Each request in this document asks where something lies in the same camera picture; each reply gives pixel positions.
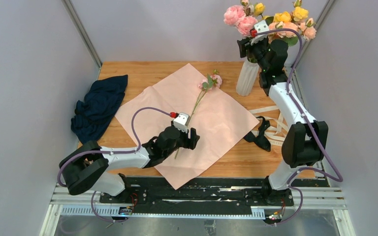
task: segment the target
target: gray wall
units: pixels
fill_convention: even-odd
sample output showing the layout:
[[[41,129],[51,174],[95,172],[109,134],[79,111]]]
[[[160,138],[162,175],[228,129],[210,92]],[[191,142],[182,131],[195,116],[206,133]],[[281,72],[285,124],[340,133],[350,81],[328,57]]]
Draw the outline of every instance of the gray wall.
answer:
[[[102,61],[240,60],[236,40],[241,35],[223,22],[227,8],[239,5],[239,0],[72,2]],[[265,15],[293,10],[292,0],[251,2],[263,2]],[[327,1],[303,2],[310,16],[317,18]]]
[[[60,0],[0,0],[0,235],[38,235],[96,76]]]
[[[344,175],[358,236],[378,235],[378,1],[338,0],[298,69]]]

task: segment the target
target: wooden tabletop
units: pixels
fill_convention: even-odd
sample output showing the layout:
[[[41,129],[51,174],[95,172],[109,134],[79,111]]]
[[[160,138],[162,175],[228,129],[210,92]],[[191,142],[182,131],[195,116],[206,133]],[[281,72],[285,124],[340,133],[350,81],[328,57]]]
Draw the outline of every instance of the wooden tabletop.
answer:
[[[112,76],[128,75],[128,86],[123,104],[139,95],[146,87],[152,86],[190,63],[202,74],[210,74],[214,69],[220,72],[223,79],[221,89],[243,105],[247,110],[273,106],[275,103],[266,96],[256,80],[250,95],[242,97],[235,91],[238,75],[242,62],[207,62],[207,61],[148,61],[148,62],[104,62],[99,79],[103,80]],[[277,118],[279,111],[263,113],[264,116]],[[114,117],[108,129],[98,141],[99,145],[110,148],[129,148],[135,146],[130,136],[122,128]],[[281,147],[272,146],[270,152],[266,152],[254,143],[239,141],[214,165],[203,172],[202,177],[266,177],[270,175],[282,161]],[[122,173],[126,176],[160,176],[155,168],[137,169],[126,168],[111,171]],[[304,171],[301,178],[313,178],[314,173]]]

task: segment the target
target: wrapping paper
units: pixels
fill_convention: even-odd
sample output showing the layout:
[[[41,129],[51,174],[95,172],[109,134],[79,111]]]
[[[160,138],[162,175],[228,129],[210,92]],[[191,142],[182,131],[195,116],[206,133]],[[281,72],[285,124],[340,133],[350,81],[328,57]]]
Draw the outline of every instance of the wrapping paper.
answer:
[[[147,87],[133,100],[122,105],[115,117],[131,136],[131,118],[142,107],[156,107],[166,112],[191,114],[200,93],[198,84],[205,76],[187,64],[157,84]],[[171,118],[153,110],[141,111],[135,118],[135,131],[142,143],[170,126]],[[191,118],[200,140],[195,150],[181,148],[155,168],[174,189],[207,170],[256,125],[258,120],[237,101],[218,88],[209,91]]]

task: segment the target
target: white vase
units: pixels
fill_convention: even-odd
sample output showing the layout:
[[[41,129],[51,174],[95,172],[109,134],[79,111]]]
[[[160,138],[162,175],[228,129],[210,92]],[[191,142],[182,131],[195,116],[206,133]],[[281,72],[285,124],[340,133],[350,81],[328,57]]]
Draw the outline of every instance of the white vase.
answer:
[[[257,63],[251,63],[248,59],[244,61],[243,68],[241,68],[240,76],[238,77],[237,87],[235,90],[241,96],[247,96],[252,91],[255,79],[260,66]]]

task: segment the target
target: dark blue cloth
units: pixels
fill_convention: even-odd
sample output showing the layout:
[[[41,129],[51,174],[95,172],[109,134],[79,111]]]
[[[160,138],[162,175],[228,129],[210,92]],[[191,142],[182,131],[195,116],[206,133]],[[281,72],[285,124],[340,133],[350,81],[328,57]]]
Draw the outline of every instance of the dark blue cloth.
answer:
[[[99,140],[120,107],[128,75],[95,81],[82,101],[77,101],[71,130],[83,144]]]

